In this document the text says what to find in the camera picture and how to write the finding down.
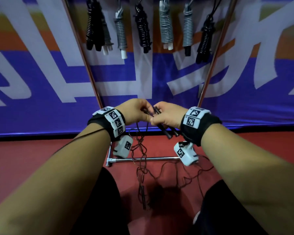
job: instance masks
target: black shorts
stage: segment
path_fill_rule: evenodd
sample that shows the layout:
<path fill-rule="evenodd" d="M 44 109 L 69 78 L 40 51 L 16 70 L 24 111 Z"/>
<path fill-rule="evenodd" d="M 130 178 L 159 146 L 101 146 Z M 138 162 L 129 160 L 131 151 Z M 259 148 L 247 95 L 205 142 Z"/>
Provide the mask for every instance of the black shorts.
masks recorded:
<path fill-rule="evenodd" d="M 129 229 L 125 218 L 117 184 L 109 171 L 102 168 L 70 235 L 100 234 L 100 231 L 104 234 L 127 235 Z M 262 235 L 267 233 L 237 200 L 225 182 L 220 180 L 207 191 L 196 223 L 184 234 Z"/>

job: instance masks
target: red floor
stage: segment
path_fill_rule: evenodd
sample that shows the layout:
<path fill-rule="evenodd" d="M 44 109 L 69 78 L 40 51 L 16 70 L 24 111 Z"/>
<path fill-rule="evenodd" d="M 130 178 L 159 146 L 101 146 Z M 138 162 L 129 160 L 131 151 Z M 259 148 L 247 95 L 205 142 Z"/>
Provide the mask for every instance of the red floor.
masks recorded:
<path fill-rule="evenodd" d="M 294 132 L 277 133 L 244 133 L 243 138 L 271 151 L 272 153 L 294 163 Z M 40 140 L 0 142 L 0 202 L 8 196 L 18 185 L 30 176 L 50 155 L 69 140 Z M 167 140 L 165 136 L 145 137 L 144 145 L 150 157 L 175 156 L 173 146 L 178 139 Z M 203 154 L 201 148 L 195 149 Z M 148 162 L 147 167 L 158 176 L 164 162 Z M 200 165 L 207 169 L 210 162 L 200 159 Z M 155 209 L 144 211 L 137 199 L 138 181 L 133 162 L 115 163 L 109 169 L 114 176 L 124 203 L 128 211 L 129 229 L 131 234 L 183 234 L 198 212 L 202 197 L 197 179 L 181 190 L 176 190 L 176 170 L 174 164 L 166 164 L 159 178 L 159 184 L 164 188 L 161 201 L 157 201 Z M 187 171 L 196 175 L 198 168 L 187 167 Z M 181 163 L 178 164 L 179 183 L 187 176 Z M 205 193 L 220 175 L 215 169 L 203 172 L 199 181 Z M 156 182 L 150 175 L 145 177 L 145 184 L 149 191 Z"/>

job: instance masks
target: hand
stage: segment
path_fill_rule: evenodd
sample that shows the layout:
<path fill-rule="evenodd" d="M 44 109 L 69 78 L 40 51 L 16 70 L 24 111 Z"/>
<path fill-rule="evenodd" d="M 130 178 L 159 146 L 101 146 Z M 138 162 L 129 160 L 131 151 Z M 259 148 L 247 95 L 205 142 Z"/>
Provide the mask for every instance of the hand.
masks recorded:
<path fill-rule="evenodd" d="M 115 108 L 123 114 L 126 125 L 139 121 L 150 122 L 151 116 L 141 111 L 144 108 L 152 109 L 151 104 L 145 99 L 130 99 Z"/>
<path fill-rule="evenodd" d="M 154 115 L 154 117 L 151 118 L 150 122 L 152 125 L 163 123 L 180 129 L 182 118 L 188 109 L 168 102 L 158 102 L 154 106 L 156 106 L 162 113 Z"/>

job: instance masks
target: wristband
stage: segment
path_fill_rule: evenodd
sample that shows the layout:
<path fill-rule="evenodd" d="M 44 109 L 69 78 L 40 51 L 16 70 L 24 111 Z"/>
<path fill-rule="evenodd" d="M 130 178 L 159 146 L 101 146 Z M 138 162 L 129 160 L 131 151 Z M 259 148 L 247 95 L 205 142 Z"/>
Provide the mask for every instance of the wristband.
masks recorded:
<path fill-rule="evenodd" d="M 110 135 L 112 142 L 120 140 L 120 136 L 125 132 L 125 118 L 123 114 L 111 106 L 107 106 L 93 113 L 93 117 L 87 125 L 97 123 L 101 125 Z"/>
<path fill-rule="evenodd" d="M 201 146 L 202 137 L 212 124 L 222 124 L 222 121 L 209 110 L 194 106 L 182 118 L 181 132 L 186 141 Z"/>

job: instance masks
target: forearm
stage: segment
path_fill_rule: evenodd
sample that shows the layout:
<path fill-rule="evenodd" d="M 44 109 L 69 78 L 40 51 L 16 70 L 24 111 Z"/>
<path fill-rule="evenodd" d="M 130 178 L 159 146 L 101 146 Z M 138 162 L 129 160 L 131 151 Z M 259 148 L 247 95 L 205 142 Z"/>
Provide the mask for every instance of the forearm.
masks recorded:
<path fill-rule="evenodd" d="M 207 129 L 201 144 L 234 195 L 267 232 L 284 234 L 294 228 L 294 165 L 219 124 Z"/>
<path fill-rule="evenodd" d="M 90 124 L 79 136 L 101 128 Z M 68 234 L 109 145 L 110 136 L 102 130 L 54 154 L 0 205 L 0 234 Z"/>

